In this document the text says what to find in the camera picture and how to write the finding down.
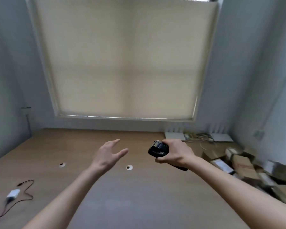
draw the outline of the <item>wall socket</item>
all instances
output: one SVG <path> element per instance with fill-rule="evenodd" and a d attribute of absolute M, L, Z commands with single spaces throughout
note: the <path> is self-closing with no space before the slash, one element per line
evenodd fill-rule
<path fill-rule="evenodd" d="M 257 129 L 253 131 L 252 136 L 255 137 L 258 140 L 262 140 L 265 135 L 265 131 L 262 129 Z"/>

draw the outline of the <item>desk surface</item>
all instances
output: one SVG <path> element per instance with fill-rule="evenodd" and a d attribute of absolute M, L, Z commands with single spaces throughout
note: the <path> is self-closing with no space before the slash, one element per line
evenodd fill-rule
<path fill-rule="evenodd" d="M 34 200 L 15 205 L 0 219 L 0 228 L 23 227 L 89 166 L 94 151 L 117 138 L 116 150 L 130 152 L 96 182 L 68 228 L 248 228 L 197 175 L 154 162 L 147 150 L 163 133 L 69 129 L 41 130 L 0 159 L 0 211 L 17 184 L 35 180 L 28 190 Z M 199 143 L 188 145 L 201 155 Z M 202 145 L 224 150 L 230 143 Z M 62 162 L 66 166 L 59 168 Z"/>

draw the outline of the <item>forearm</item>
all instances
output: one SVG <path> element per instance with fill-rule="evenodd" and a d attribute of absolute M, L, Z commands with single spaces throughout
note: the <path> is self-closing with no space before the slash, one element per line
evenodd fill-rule
<path fill-rule="evenodd" d="M 209 184 L 251 228 L 286 228 L 286 204 L 221 171 L 202 158 L 188 159 L 187 168 Z"/>
<path fill-rule="evenodd" d="M 68 227 L 80 203 L 99 179 L 98 168 L 89 167 L 38 213 L 23 229 L 65 229 Z"/>

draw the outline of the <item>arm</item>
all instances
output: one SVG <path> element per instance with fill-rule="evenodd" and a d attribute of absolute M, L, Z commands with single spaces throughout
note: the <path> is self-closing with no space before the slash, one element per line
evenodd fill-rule
<path fill-rule="evenodd" d="M 181 140 L 163 142 L 168 144 L 170 152 L 156 158 L 156 162 L 183 166 L 196 173 L 251 229 L 286 229 L 286 204 L 196 157 L 192 149 Z"/>
<path fill-rule="evenodd" d="M 72 184 L 39 212 L 23 229 L 67 228 L 92 185 L 128 152 L 128 149 L 123 149 L 117 154 L 113 154 L 113 147 L 118 142 L 119 139 L 108 141 L 100 147 L 89 168 L 84 170 Z"/>

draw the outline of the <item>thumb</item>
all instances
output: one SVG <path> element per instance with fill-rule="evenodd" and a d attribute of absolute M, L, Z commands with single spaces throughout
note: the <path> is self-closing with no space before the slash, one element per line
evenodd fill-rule
<path fill-rule="evenodd" d="M 160 163 L 160 164 L 164 163 L 164 162 L 165 162 L 165 158 L 164 158 L 164 157 L 158 157 L 158 158 L 156 158 L 156 159 L 155 159 L 155 162 Z"/>
<path fill-rule="evenodd" d="M 126 154 L 128 153 L 128 149 L 122 149 L 121 151 L 119 151 L 117 154 L 115 154 L 115 156 L 117 157 L 117 159 L 121 159 L 122 157 L 124 157 Z"/>

